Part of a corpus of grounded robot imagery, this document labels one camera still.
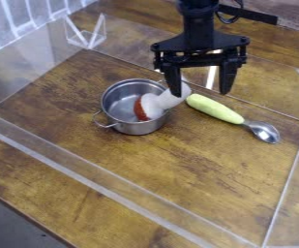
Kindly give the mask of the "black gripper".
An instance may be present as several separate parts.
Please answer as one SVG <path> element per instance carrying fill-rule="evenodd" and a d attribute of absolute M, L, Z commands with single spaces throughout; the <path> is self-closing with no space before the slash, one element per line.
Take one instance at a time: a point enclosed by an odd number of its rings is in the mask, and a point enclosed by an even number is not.
<path fill-rule="evenodd" d="M 199 35 L 187 38 L 182 33 L 152 44 L 150 46 L 154 52 L 152 65 L 156 69 L 162 69 L 171 94 L 178 98 L 182 97 L 180 68 L 164 63 L 176 63 L 182 68 L 220 66 L 219 91 L 223 95 L 228 94 L 235 83 L 238 68 L 247 60 L 248 44 L 248 37 L 219 31 L 206 39 L 200 39 Z"/>

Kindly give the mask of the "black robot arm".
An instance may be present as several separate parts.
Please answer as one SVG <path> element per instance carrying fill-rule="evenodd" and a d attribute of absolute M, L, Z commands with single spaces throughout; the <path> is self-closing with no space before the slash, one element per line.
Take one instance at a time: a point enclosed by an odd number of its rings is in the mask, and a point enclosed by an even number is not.
<path fill-rule="evenodd" d="M 182 69 L 218 66 L 219 90 L 226 95 L 236 70 L 247 60 L 250 39 L 215 30 L 219 0 L 178 0 L 178 10 L 183 16 L 183 32 L 150 46 L 154 68 L 164 74 L 171 94 L 182 97 Z"/>

